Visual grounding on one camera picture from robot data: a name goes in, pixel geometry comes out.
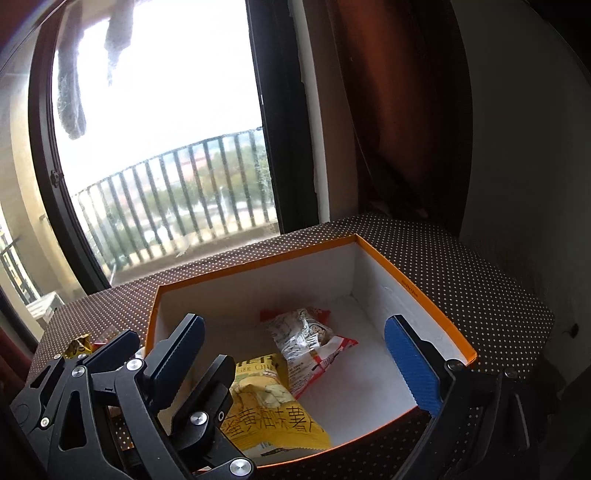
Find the glass pane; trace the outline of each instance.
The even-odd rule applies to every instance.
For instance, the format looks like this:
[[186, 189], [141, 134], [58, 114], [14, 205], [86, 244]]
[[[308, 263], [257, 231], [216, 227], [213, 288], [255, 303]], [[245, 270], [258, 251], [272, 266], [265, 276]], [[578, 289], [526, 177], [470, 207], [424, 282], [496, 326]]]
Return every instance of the glass pane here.
[[112, 284], [279, 233], [244, 0], [81, 0], [53, 78], [64, 178]]
[[0, 287], [40, 339], [53, 312], [85, 294], [47, 216], [31, 157], [28, 85], [37, 35], [31, 35], [0, 77]]

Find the gray wall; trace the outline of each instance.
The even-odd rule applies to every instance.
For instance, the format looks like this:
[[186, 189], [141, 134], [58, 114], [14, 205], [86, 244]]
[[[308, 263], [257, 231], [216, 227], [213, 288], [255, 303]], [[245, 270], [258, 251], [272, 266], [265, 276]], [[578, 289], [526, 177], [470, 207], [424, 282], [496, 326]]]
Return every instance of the gray wall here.
[[591, 362], [591, 87], [521, 0], [452, 1], [474, 109], [460, 238], [554, 312], [545, 355], [572, 381]]

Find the blue gripper pad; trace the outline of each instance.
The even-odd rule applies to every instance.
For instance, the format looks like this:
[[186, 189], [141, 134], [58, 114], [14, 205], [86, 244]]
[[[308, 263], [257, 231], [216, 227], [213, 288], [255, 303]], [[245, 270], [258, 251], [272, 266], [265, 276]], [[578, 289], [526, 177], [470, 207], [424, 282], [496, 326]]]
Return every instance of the blue gripper pad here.
[[439, 380], [395, 317], [386, 320], [384, 339], [418, 407], [436, 417], [443, 406]]

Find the yellow chip bag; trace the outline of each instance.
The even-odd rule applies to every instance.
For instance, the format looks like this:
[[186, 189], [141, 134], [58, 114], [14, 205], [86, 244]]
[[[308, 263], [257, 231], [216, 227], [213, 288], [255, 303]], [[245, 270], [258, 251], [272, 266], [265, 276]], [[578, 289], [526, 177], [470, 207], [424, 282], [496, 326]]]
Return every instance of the yellow chip bag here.
[[288, 389], [287, 363], [278, 353], [236, 364], [234, 404], [222, 432], [242, 451], [330, 448], [330, 437]]

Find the window frame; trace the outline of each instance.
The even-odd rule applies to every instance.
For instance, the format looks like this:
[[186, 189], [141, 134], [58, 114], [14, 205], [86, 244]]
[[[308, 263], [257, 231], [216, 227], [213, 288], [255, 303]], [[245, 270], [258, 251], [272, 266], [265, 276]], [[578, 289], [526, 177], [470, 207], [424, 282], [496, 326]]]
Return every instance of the window frame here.
[[[306, 93], [288, 0], [245, 0], [252, 57], [281, 233], [319, 222]], [[61, 169], [51, 85], [55, 50], [66, 7], [41, 26], [31, 62], [29, 129], [35, 175], [47, 219], [87, 294], [111, 285], [78, 221]]]

